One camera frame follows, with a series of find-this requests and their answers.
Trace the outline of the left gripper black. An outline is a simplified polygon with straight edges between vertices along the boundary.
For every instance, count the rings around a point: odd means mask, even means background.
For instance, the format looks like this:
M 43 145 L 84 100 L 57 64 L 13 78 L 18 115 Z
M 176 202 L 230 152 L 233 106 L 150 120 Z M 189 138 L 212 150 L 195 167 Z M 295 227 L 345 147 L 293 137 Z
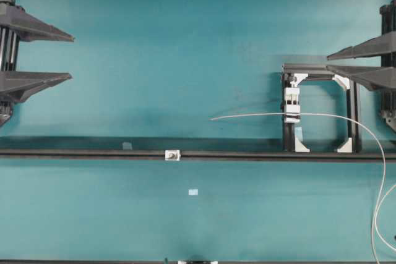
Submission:
M 70 73 L 17 72 L 19 38 L 24 42 L 45 40 L 74 42 L 74 37 L 26 13 L 15 0 L 1 0 L 1 125 L 13 114 L 13 103 L 72 78 Z

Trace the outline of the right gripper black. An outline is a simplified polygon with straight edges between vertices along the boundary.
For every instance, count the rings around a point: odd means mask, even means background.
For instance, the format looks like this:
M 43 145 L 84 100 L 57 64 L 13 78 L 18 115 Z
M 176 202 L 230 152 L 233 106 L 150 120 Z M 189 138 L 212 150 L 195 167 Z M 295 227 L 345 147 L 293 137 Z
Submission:
M 395 131 L 395 0 L 380 8 L 382 35 L 327 56 L 327 60 L 381 56 L 381 67 L 335 66 L 325 68 L 369 91 L 381 91 L 381 117 Z

